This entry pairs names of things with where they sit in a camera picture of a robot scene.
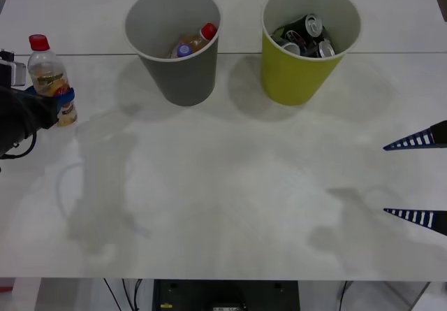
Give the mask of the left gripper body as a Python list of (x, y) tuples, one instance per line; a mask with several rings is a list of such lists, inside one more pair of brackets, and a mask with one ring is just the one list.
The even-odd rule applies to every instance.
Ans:
[(24, 90), (1, 88), (1, 156), (11, 157), (10, 150), (23, 140), (31, 139), (29, 147), (19, 155), (27, 156), (36, 146), (37, 133), (58, 121), (59, 109), (55, 96), (27, 95)]

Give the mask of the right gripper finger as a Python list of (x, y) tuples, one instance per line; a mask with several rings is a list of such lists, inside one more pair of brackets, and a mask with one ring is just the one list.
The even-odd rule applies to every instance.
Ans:
[(413, 133), (383, 147), (385, 151), (446, 148), (444, 120), (422, 131)]
[(384, 208), (383, 211), (405, 221), (440, 233), (443, 236), (447, 236), (447, 212), (445, 210), (405, 210)]

